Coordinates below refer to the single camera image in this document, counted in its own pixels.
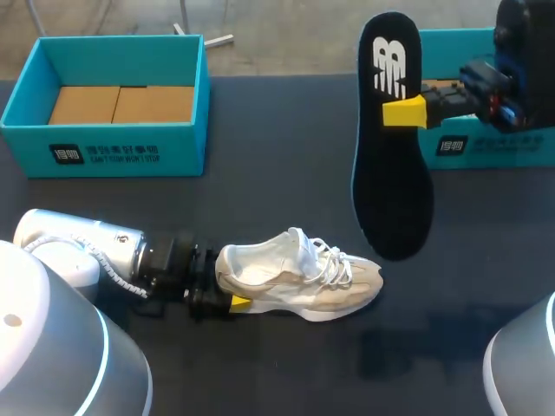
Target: sneaker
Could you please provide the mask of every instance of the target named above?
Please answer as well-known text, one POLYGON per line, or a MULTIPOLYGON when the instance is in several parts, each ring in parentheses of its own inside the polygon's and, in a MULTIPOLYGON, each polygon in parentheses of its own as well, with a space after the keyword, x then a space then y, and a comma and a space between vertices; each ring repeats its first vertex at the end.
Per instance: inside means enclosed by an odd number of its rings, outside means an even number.
POLYGON ((261 244, 227 245, 216 261, 220 288, 251 300, 244 313, 288 310, 330 321, 369 304, 383 286, 380 266, 290 228, 261 244))

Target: shoe insole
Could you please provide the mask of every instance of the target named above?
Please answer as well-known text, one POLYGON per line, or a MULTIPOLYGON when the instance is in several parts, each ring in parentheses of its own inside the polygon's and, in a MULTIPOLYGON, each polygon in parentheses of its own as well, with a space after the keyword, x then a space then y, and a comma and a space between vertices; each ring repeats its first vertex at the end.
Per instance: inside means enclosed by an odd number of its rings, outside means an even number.
POLYGON ((358 49, 359 126, 352 198, 359 225, 387 260, 425 244, 434 188, 416 127, 384 127, 382 104, 421 92, 421 38, 412 20, 388 12, 371 19, 358 49))

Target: dark tabletop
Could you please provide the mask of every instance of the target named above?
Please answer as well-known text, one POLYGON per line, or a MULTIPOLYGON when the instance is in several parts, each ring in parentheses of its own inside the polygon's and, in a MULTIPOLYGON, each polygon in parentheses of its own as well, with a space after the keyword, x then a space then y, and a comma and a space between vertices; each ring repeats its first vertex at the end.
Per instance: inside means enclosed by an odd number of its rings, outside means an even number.
MULTIPOLYGON (((0 84, 3 107, 11 83, 0 84)), ((378 258, 350 202, 353 75, 214 78, 206 174, 26 180, 0 140, 0 238, 29 208, 253 243, 302 227, 383 269, 353 316, 202 322, 171 306, 122 326, 153 372, 153 415, 491 415, 489 339, 553 290, 555 170, 435 172, 436 213, 414 258, 378 258)))

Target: black logo on box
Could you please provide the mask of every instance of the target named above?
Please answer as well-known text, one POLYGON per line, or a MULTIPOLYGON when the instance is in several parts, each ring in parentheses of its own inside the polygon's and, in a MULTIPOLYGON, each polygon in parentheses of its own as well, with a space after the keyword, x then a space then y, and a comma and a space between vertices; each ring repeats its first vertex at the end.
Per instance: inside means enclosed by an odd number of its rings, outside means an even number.
POLYGON ((459 156, 465 152, 468 136, 443 136, 437 145, 436 156, 459 156))
POLYGON ((82 165, 85 163, 78 145, 50 145, 49 148, 58 165, 82 165))

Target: teal box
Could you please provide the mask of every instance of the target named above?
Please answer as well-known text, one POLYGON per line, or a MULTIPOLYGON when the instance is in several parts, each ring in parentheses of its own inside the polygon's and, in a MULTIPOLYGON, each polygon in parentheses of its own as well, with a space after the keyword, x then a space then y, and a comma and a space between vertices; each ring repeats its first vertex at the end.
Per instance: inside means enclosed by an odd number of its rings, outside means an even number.
POLYGON ((210 78, 202 36, 44 37, 0 120, 29 178, 199 176, 210 78), (48 125, 61 86, 194 86, 191 122, 48 125))
MULTIPOLYGON (((421 30, 421 41, 425 80, 458 79, 472 59, 493 62, 493 28, 421 30)), ((419 141, 432 169, 555 165, 555 128, 503 134, 475 116, 455 117, 420 129, 419 141)))

